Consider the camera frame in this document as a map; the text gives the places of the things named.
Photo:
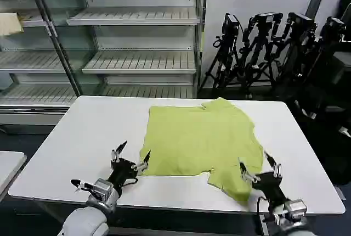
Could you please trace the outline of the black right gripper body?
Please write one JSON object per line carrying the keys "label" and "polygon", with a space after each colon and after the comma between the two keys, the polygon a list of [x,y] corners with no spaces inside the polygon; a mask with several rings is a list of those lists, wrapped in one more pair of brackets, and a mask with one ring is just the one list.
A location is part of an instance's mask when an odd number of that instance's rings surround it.
{"label": "black right gripper body", "polygon": [[282,177],[274,177],[273,172],[257,175],[258,180],[252,182],[252,188],[263,192],[269,206],[280,206],[288,201],[280,188]]}

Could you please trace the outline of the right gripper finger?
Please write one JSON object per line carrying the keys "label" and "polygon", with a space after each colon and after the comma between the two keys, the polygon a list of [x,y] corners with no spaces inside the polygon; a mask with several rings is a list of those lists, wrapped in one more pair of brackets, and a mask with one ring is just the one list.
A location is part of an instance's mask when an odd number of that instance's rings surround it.
{"label": "right gripper finger", "polygon": [[281,172],[281,164],[278,164],[275,159],[269,155],[266,151],[264,152],[265,158],[267,159],[269,165],[271,166],[271,168],[273,169],[273,176],[275,178],[282,177],[282,172]]}
{"label": "right gripper finger", "polygon": [[239,161],[239,167],[240,167],[240,171],[241,171],[241,178],[245,182],[257,183],[257,182],[259,182],[261,180],[260,177],[249,173],[249,171],[247,170],[245,164],[242,161]]}

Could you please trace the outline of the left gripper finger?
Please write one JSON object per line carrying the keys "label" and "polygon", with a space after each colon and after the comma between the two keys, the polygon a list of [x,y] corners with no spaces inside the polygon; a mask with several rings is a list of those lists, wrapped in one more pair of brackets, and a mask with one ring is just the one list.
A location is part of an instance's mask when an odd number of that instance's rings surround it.
{"label": "left gripper finger", "polygon": [[113,149],[111,152],[111,162],[119,162],[119,155],[123,151],[127,144],[127,141],[120,144],[116,149]]}
{"label": "left gripper finger", "polygon": [[131,169],[133,169],[134,171],[146,170],[148,168],[148,165],[149,165],[150,153],[151,153],[151,151],[149,150],[148,153],[146,154],[145,158],[141,162],[132,165]]}

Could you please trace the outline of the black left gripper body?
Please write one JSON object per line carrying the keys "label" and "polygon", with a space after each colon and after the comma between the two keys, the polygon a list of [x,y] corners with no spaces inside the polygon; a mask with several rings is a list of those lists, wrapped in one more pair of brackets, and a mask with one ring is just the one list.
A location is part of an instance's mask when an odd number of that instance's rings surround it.
{"label": "black left gripper body", "polygon": [[112,173],[107,181],[112,183],[115,190],[121,190],[128,179],[134,180],[133,182],[128,183],[128,185],[136,184],[138,182],[137,172],[131,169],[134,164],[135,163],[123,158],[120,158],[119,162],[111,162]]}

